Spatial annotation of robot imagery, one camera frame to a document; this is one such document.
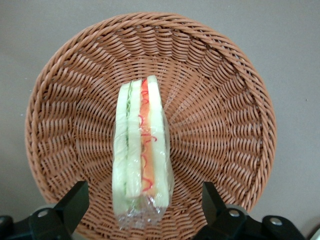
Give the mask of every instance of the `woven basket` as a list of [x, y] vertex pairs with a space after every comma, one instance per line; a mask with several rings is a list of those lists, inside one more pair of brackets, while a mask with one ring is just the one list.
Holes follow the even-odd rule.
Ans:
[[[121, 84], [156, 75], [170, 129], [175, 189], [158, 226], [119, 230], [112, 209], [113, 132]], [[77, 181], [90, 207], [77, 231], [88, 239], [191, 238], [206, 224], [202, 183], [248, 211], [269, 178], [276, 123], [264, 82], [227, 37], [176, 14], [119, 15], [64, 44], [38, 76], [25, 143], [50, 203]]]

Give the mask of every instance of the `plastic wrap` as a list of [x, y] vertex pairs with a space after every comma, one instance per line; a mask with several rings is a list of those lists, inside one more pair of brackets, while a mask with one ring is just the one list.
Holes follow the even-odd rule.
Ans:
[[121, 86], [113, 149], [112, 203], [120, 228], [157, 224], [175, 183], [169, 127], [154, 75]]

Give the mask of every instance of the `gray background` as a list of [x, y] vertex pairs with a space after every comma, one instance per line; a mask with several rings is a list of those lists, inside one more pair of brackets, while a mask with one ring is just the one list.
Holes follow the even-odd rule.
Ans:
[[31, 175], [25, 113], [35, 80], [82, 29], [115, 15], [173, 12], [228, 36], [264, 79], [277, 151], [250, 213], [290, 219], [304, 235], [320, 224], [320, 1], [0, 1], [0, 215], [25, 218], [45, 204]]

